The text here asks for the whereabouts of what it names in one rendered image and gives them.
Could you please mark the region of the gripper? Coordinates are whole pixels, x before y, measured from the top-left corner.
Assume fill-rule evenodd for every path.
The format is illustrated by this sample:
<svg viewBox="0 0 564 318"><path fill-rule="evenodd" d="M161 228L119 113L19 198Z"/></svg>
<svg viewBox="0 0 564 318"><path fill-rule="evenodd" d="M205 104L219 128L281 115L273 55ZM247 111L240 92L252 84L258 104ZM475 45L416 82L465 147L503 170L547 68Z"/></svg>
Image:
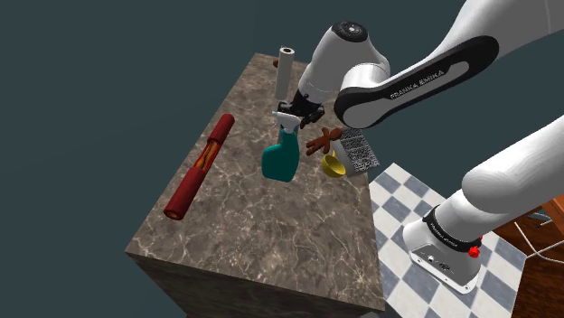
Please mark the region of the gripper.
<svg viewBox="0 0 564 318"><path fill-rule="evenodd" d="M309 101L308 94L302 94L300 90L296 92L291 103L280 101L277 105L277 112L303 117L300 128L317 122L324 115L322 104Z"/></svg>

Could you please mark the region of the brown gingerbread man figure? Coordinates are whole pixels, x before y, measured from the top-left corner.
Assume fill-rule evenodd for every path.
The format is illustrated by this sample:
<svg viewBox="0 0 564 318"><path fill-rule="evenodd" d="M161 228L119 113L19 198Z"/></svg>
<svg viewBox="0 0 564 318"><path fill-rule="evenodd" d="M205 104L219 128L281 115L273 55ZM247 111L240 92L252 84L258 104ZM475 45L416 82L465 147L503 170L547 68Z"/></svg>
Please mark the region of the brown gingerbread man figure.
<svg viewBox="0 0 564 318"><path fill-rule="evenodd" d="M328 154L331 149L330 143L332 141L338 140L341 137L342 130L339 127L336 127L333 130L329 130L327 127L323 127L322 133L323 134L321 136L306 143L307 156L314 154L320 149L322 149L323 154Z"/></svg>

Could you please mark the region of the white paper towel roll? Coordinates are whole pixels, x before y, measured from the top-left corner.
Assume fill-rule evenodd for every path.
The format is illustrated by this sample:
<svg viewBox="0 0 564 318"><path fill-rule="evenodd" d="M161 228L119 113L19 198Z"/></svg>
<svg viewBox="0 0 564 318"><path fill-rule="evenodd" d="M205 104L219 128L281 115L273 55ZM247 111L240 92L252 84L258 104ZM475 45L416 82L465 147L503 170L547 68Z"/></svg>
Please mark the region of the white paper towel roll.
<svg viewBox="0 0 564 318"><path fill-rule="evenodd" d="M281 47L277 59L277 79L275 98L279 101L287 98L295 51L288 47Z"/></svg>

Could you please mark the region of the teal spray bottle white nozzle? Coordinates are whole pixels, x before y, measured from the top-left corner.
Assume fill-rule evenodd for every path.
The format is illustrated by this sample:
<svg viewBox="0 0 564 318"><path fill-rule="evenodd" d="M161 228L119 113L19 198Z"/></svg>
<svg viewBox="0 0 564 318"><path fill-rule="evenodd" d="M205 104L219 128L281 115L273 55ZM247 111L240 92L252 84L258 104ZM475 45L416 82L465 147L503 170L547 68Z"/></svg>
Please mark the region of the teal spray bottle white nozzle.
<svg viewBox="0 0 564 318"><path fill-rule="evenodd" d="M295 129L300 118L283 112L273 112L278 129L278 143L269 146L262 153L263 176L280 182L291 182L299 165L300 153Z"/></svg>

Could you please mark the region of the yellow bowl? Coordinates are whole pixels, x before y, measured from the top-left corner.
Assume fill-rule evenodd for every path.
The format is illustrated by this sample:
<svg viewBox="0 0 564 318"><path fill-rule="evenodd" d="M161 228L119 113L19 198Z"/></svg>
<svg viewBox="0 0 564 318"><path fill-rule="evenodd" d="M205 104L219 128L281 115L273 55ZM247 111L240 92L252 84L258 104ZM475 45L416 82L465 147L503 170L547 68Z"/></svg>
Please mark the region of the yellow bowl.
<svg viewBox="0 0 564 318"><path fill-rule="evenodd" d="M346 175L346 168L336 157L336 152L325 154L322 159L322 169L331 178L340 178Z"/></svg>

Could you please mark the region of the grey box grater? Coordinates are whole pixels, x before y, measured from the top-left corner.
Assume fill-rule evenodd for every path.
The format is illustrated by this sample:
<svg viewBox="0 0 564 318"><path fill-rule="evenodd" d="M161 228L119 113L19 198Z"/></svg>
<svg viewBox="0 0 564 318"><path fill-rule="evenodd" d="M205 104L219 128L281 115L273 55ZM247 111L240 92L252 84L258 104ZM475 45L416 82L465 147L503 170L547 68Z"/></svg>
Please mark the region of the grey box grater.
<svg viewBox="0 0 564 318"><path fill-rule="evenodd" d="M331 147L347 177L367 173L380 165L361 129L343 128L340 138L332 141Z"/></svg>

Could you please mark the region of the red rolling pin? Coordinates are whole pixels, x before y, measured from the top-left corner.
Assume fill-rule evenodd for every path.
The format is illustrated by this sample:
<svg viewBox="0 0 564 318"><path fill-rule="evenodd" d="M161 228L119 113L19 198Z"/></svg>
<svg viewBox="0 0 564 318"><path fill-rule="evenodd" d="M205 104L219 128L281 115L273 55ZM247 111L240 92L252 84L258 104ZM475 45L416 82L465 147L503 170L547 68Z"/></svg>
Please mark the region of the red rolling pin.
<svg viewBox="0 0 564 318"><path fill-rule="evenodd" d="M165 206L164 215L166 217L172 220L183 219L234 123L233 115L223 114L221 116L210 133L198 159L187 171L172 198Z"/></svg>

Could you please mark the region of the checkered robot stand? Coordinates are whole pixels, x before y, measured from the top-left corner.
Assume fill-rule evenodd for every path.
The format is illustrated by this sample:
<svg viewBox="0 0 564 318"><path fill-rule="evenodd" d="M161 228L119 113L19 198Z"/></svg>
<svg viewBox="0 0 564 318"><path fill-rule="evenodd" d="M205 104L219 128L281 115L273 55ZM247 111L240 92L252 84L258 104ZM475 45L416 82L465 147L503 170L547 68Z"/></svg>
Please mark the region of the checkered robot stand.
<svg viewBox="0 0 564 318"><path fill-rule="evenodd" d="M424 269L427 255L414 261L402 237L444 198L391 164L370 183L373 220L386 305L399 318L512 318L526 256L497 234L483 235L476 286L464 295Z"/></svg>

